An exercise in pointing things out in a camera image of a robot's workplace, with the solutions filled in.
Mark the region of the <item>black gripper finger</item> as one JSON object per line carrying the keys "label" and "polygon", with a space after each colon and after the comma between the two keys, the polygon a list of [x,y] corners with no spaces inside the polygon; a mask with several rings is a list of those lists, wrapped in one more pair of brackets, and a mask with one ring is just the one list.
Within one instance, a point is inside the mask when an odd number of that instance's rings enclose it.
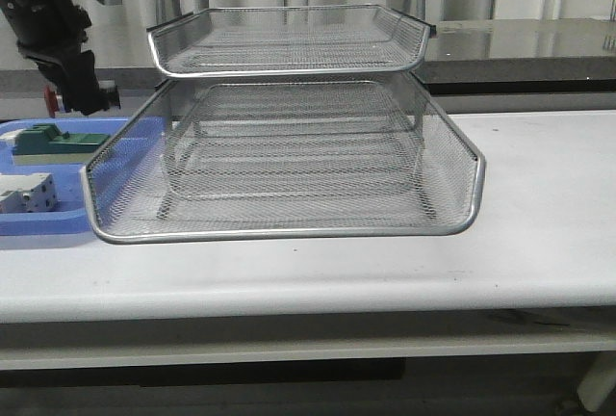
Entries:
{"label": "black gripper finger", "polygon": [[102,90],[94,65],[94,53],[87,50],[75,55],[64,55],[56,62],[38,62],[38,69],[56,86],[67,112],[80,112],[89,116],[102,110]]}

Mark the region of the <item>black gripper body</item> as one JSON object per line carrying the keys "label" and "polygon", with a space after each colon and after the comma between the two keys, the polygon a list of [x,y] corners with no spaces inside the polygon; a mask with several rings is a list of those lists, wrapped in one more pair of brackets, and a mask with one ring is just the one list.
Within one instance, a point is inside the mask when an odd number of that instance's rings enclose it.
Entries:
{"label": "black gripper body", "polygon": [[90,17],[72,0],[1,0],[1,11],[26,59],[56,62],[81,53],[88,39]]}

